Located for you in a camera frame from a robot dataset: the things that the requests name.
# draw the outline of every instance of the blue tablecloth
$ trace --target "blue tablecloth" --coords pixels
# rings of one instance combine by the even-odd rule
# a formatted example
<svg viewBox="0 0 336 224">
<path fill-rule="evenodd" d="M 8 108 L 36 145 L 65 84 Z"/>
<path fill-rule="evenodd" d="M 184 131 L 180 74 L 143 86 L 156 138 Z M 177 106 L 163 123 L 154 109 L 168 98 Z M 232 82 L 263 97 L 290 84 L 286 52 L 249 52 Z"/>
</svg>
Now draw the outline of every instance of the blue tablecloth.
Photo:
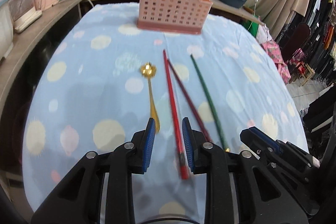
<svg viewBox="0 0 336 224">
<path fill-rule="evenodd" d="M 26 196 L 36 210 L 88 151 L 113 151 L 146 127 L 150 104 L 139 67 L 152 62 L 152 88 L 161 130 L 150 167 L 133 176 L 136 221 L 159 214 L 204 221 L 204 175 L 181 181 L 162 50 L 184 82 L 212 139 L 213 117 L 189 55 L 200 67 L 231 152 L 246 149 L 241 130 L 256 125 L 273 139 L 308 151 L 294 102 L 273 61 L 239 24 L 209 15 L 201 35 L 139 30 L 138 4 L 96 5 L 59 45 L 34 95 L 24 136 Z M 180 122 L 198 125 L 172 76 Z"/>
</svg>

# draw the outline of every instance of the spoon head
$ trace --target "spoon head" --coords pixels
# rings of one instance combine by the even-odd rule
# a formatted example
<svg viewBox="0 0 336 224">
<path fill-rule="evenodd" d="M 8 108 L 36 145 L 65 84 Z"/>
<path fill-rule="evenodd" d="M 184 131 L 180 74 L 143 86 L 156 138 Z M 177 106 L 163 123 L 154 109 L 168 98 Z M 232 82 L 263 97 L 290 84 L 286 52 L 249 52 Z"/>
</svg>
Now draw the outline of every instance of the spoon head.
<svg viewBox="0 0 336 224">
<path fill-rule="evenodd" d="M 146 78 L 153 78 L 156 73 L 156 67 L 151 63 L 145 63 L 145 65 L 140 67 L 140 72 Z"/>
</svg>

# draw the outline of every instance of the pink plastic basket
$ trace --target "pink plastic basket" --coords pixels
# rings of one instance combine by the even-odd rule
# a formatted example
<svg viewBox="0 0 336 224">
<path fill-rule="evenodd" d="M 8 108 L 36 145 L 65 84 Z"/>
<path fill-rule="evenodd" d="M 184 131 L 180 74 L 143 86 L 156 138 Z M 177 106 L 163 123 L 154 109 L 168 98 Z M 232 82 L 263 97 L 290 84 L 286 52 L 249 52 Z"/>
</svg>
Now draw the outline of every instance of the pink plastic basket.
<svg viewBox="0 0 336 224">
<path fill-rule="evenodd" d="M 200 34 L 210 0 L 140 0 L 140 29 Z"/>
</svg>

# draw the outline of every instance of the red chopstick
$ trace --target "red chopstick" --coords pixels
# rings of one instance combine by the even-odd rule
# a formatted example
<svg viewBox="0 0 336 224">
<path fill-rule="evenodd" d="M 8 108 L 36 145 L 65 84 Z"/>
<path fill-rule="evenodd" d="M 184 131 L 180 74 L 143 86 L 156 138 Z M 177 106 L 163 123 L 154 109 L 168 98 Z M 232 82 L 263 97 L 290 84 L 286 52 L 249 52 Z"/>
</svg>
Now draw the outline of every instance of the red chopstick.
<svg viewBox="0 0 336 224">
<path fill-rule="evenodd" d="M 183 148 L 183 144 L 182 144 L 181 131 L 180 131 L 180 126 L 179 126 L 179 118 L 177 116 L 173 87 L 171 85 L 171 79 L 170 79 L 170 74 L 169 74 L 169 67 L 168 67 L 166 50 L 163 50 L 163 59 L 165 61 L 166 78 L 167 78 L 167 85 L 168 85 L 168 92 L 169 92 L 169 101 L 170 101 L 171 115 L 173 117 L 173 123 L 174 123 L 175 141 L 176 141 L 176 148 L 177 148 L 178 159 L 179 159 L 179 164 L 180 164 L 181 178 L 182 179 L 188 179 L 189 178 L 189 173 L 188 173 L 188 170 L 187 170 L 186 160 L 185 160 L 185 156 L 184 156 L 184 148 Z"/>
<path fill-rule="evenodd" d="M 169 59 L 168 59 L 168 64 L 169 64 L 171 70 L 172 70 L 173 73 L 174 73 L 174 76 L 175 76 L 175 78 L 176 78 L 176 81 L 177 81 L 178 85 L 180 86 L 180 88 L 181 88 L 181 90 L 182 90 L 182 92 L 183 92 L 183 94 L 184 94 L 184 97 L 186 98 L 186 100 L 187 100 L 187 102 L 188 102 L 188 105 L 189 105 L 191 111 L 193 112 L 193 114 L 194 114 L 194 116 L 195 116 L 195 118 L 196 118 L 196 120 L 197 120 L 197 123 L 198 123 L 199 128 L 201 129 L 201 131 L 202 131 L 203 134 L 204 134 L 204 137 L 205 137 L 206 141 L 207 141 L 207 142 L 213 142 L 212 139 L 211 139 L 211 137 L 210 137 L 210 135 L 209 135 L 209 132 L 206 130 L 206 128 L 205 128 L 205 126 L 204 126 L 204 123 L 203 123 L 201 117 L 199 116 L 199 114 L 198 114 L 198 112 L 197 112 L 197 110 L 196 110 L 196 108 L 195 108 L 193 102 L 191 101 L 188 92 L 186 91 L 184 85 L 182 84 L 182 82 L 181 82 L 179 76 L 177 75 L 177 73 L 176 73 L 176 71 L 175 71 L 173 65 L 170 63 L 170 60 L 169 60 Z"/>
</svg>

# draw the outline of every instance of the metal screw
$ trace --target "metal screw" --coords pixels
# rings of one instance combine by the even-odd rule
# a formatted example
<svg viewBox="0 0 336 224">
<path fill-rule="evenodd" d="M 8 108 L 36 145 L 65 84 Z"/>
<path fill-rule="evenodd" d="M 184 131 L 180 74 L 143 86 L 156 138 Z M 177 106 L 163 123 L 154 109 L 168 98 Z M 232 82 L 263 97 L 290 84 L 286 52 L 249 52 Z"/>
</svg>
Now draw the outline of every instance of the metal screw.
<svg viewBox="0 0 336 224">
<path fill-rule="evenodd" d="M 203 147 L 205 149 L 211 149 L 213 147 L 213 144 L 212 143 L 209 143 L 209 142 L 206 142 L 206 143 L 203 143 Z"/>
<path fill-rule="evenodd" d="M 244 150 L 243 152 L 241 152 L 241 155 L 244 157 L 244 158 L 247 158 L 249 159 L 250 157 L 252 157 L 252 154 L 250 151 L 247 151 L 247 150 Z"/>
<path fill-rule="evenodd" d="M 93 152 L 93 151 L 90 151 L 90 152 L 87 152 L 87 153 L 86 153 L 86 157 L 87 157 L 88 159 L 93 159 L 95 156 L 96 156 L 96 153 Z"/>
<path fill-rule="evenodd" d="M 134 147 L 134 143 L 131 143 L 131 142 L 129 142 L 129 143 L 125 143 L 125 144 L 124 144 L 124 147 L 125 147 L 126 149 L 132 149 L 132 148 Z"/>
</svg>

